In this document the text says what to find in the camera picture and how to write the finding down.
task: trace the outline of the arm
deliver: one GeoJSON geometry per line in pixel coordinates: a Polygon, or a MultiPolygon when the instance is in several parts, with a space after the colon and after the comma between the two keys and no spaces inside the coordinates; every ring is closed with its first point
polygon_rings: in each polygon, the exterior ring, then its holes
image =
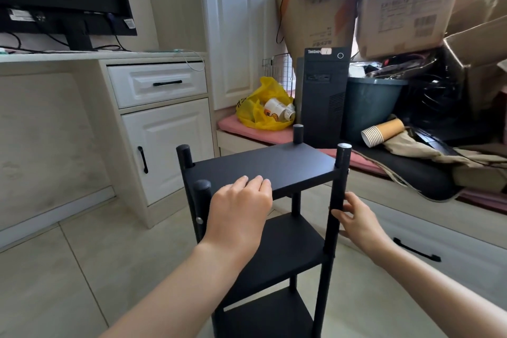
{"type": "Polygon", "coordinates": [[[403,286],[449,337],[507,337],[507,312],[397,246],[355,194],[333,215],[375,264],[403,286]]]}
{"type": "Polygon", "coordinates": [[[213,196],[206,235],[190,257],[101,338],[199,333],[261,242],[271,183],[262,177],[247,182],[242,177],[213,196]]]}

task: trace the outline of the yellow plastic bag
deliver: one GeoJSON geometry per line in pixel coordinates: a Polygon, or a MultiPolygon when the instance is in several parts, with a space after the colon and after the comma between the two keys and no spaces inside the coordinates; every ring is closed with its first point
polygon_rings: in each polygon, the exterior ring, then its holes
{"type": "Polygon", "coordinates": [[[261,86],[255,90],[248,98],[244,98],[236,105],[236,116],[245,126],[258,130],[283,130],[294,123],[277,122],[274,118],[264,113],[264,104],[271,98],[278,99],[281,103],[288,106],[294,102],[287,92],[278,82],[270,77],[261,78],[261,86]]]}

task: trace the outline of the hand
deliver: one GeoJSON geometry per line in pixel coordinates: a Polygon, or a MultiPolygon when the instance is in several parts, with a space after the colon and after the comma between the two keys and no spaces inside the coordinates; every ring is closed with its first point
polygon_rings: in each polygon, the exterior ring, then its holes
{"type": "Polygon", "coordinates": [[[201,243],[217,248],[242,270],[259,248],[272,205],[268,179],[257,176],[248,182],[246,176],[239,178],[213,196],[201,243]]]}
{"type": "Polygon", "coordinates": [[[340,234],[349,238],[372,259],[378,251],[396,246],[379,224],[375,213],[356,194],[345,193],[345,199],[348,203],[343,205],[343,211],[331,211],[345,227],[340,234]]]}

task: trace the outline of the shelf board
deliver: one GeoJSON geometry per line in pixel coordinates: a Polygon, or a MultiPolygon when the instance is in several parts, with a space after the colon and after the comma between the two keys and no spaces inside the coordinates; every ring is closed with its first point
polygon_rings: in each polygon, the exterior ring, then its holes
{"type": "Polygon", "coordinates": [[[266,221],[261,245],[239,274],[220,307],[227,307],[292,275],[321,264],[324,239],[301,215],[280,215],[266,221]]]}
{"type": "Polygon", "coordinates": [[[297,291],[288,287],[225,312],[218,337],[309,338],[313,319],[297,291]]]}
{"type": "Polygon", "coordinates": [[[292,142],[196,162],[183,172],[190,187],[200,179],[210,181],[212,194],[243,175],[261,175],[271,181],[274,200],[329,182],[339,173],[334,158],[292,142]]]}

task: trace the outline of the wire basket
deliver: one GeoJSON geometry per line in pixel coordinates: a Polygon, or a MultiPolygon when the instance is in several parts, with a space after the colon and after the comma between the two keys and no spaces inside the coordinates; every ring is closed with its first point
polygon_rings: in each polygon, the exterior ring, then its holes
{"type": "Polygon", "coordinates": [[[281,53],[269,59],[262,60],[264,76],[273,77],[288,95],[295,97],[295,73],[292,67],[292,58],[288,53],[281,53]]]}

